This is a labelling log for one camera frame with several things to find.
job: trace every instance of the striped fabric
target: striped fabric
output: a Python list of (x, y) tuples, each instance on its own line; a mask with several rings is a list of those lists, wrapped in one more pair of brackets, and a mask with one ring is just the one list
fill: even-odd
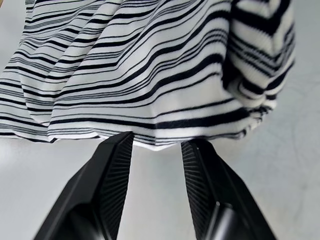
[(0, 135), (135, 133), (152, 150), (241, 138), (294, 62), (290, 0), (25, 0), (0, 75)]

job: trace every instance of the black stripe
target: black stripe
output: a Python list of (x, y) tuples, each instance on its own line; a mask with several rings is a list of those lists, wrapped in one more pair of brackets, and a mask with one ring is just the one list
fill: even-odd
[[(140, 102), (140, 101), (143, 101), (143, 100), (146, 100), (146, 99), (152, 97), (152, 95), (154, 95), (159, 88), (161, 88), (161, 87), (163, 87), (165, 85), (174, 83), (174, 82), (183, 81), (185, 79), (188, 79), (188, 78), (194, 76), (195, 74), (199, 73), (205, 67), (207, 67), (207, 66), (209, 66), (209, 65), (211, 65), (213, 63), (220, 63), (222, 60), (223, 60), (223, 57), (220, 54), (212, 54), (210, 56), (207, 56), (197, 66), (191, 68), (190, 70), (177, 73), (175, 75), (166, 77), (166, 78), (158, 81), (155, 84), (155, 86), (148, 93), (145, 93), (145, 94), (143, 94), (141, 96), (138, 96), (138, 97), (134, 97), (132, 99), (118, 100), (118, 101), (100, 101), (100, 102), (56, 103), (55, 106), (67, 107), (67, 106), (76, 106), (76, 105), (96, 105), (96, 104), (99, 104), (99, 105), (104, 105), (104, 104), (131, 104), (131, 103)], [(88, 88), (90, 88), (90, 89), (92, 88), (92, 90), (96, 90), (96, 89), (101, 89), (101, 88), (104, 88), (104, 87), (103, 86), (95, 86), (95, 87), (88, 87)]]
[(247, 12), (238, 7), (232, 10), (232, 16), (234, 19), (244, 23), (247, 26), (251, 26), (266, 34), (273, 36), (279, 28), (282, 20), (282, 16), (287, 11), (290, 5), (290, 0), (281, 0), (277, 11), (270, 16), (270, 18), (264, 18), (251, 12)]
[(104, 123), (104, 124), (115, 124), (123, 126), (136, 126), (145, 129), (177, 129), (177, 128), (195, 128), (195, 127), (211, 127), (220, 124), (227, 124), (232, 122), (237, 122), (241, 119), (249, 117), (249, 113), (244, 109), (240, 108), (235, 111), (228, 113), (207, 116), (202, 118), (194, 119), (184, 119), (184, 120), (175, 120), (175, 121), (165, 121), (159, 122), (156, 124), (153, 123), (141, 123), (135, 121), (125, 121), (117, 119), (104, 119), (104, 118), (71, 118), (71, 119), (62, 119), (51, 121), (50, 124), (66, 124), (66, 123), (80, 123), (80, 122), (94, 122), (94, 123)]

